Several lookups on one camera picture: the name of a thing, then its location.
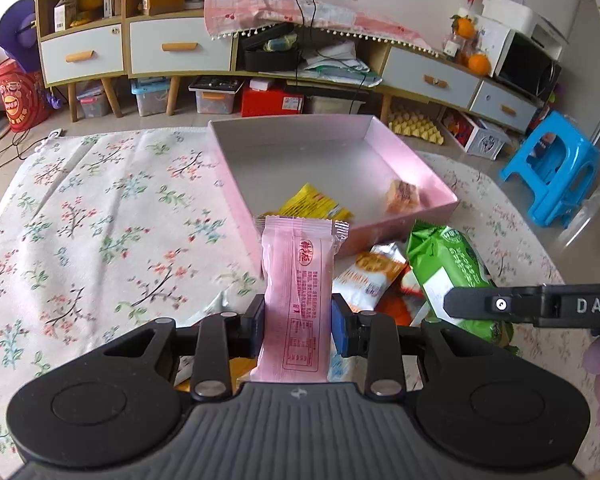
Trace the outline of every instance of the red container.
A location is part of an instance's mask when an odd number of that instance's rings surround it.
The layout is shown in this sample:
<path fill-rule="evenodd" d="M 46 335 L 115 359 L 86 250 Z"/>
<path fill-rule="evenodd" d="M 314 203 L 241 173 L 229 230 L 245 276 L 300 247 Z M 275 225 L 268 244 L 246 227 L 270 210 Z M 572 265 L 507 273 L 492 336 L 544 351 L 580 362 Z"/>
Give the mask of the red container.
<path fill-rule="evenodd" d="M 242 92 L 242 116 L 296 115 L 302 113 L 304 97 L 288 94 L 283 90 L 254 90 L 245 88 Z"/>
<path fill-rule="evenodd" d="M 49 117 L 42 72 L 25 73 L 13 59 L 0 63 L 0 95 L 11 130 L 23 132 Z"/>

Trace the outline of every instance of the red shoebox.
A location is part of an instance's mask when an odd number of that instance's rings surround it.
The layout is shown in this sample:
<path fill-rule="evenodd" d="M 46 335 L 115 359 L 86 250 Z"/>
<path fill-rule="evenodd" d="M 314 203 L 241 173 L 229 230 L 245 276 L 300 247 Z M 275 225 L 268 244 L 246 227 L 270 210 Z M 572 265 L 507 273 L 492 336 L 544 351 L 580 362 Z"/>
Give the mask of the red shoebox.
<path fill-rule="evenodd" d="M 296 115 L 302 113 L 304 96 L 289 94 L 281 89 L 242 91 L 242 116 Z"/>

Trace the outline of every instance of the microwave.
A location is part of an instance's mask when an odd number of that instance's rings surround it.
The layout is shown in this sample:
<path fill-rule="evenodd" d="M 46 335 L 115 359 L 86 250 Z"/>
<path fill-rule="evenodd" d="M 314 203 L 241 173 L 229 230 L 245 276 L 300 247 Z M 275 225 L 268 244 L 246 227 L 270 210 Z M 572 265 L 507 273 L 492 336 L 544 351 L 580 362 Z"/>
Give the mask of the microwave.
<path fill-rule="evenodd" d="M 484 16 L 476 18 L 476 47 L 491 62 L 496 81 L 543 104 L 560 77 L 561 67 L 525 34 Z"/>

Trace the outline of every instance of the metal screw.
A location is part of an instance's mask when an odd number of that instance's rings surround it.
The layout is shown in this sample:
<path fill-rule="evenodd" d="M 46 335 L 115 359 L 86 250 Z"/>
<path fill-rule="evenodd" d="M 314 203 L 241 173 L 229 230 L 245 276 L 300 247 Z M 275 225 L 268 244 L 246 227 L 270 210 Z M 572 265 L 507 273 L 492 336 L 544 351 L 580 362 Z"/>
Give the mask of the metal screw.
<path fill-rule="evenodd" d="M 226 391 L 226 386 L 220 381 L 201 381 L 193 388 L 200 397 L 219 397 Z"/>
<path fill-rule="evenodd" d="M 402 386 L 393 379 L 380 379 L 371 384 L 371 392 L 378 397 L 389 397 L 399 394 Z"/>

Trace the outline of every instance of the brown wrapped snack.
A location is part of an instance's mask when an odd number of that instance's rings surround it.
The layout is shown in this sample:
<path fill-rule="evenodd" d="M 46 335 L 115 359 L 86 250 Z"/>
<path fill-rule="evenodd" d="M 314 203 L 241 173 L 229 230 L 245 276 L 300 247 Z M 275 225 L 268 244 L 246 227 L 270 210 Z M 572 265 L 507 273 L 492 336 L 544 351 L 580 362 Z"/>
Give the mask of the brown wrapped snack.
<path fill-rule="evenodd" d="M 388 213 L 408 213 L 420 204 L 418 188 L 401 180 L 394 180 L 386 192 L 386 210 Z"/>

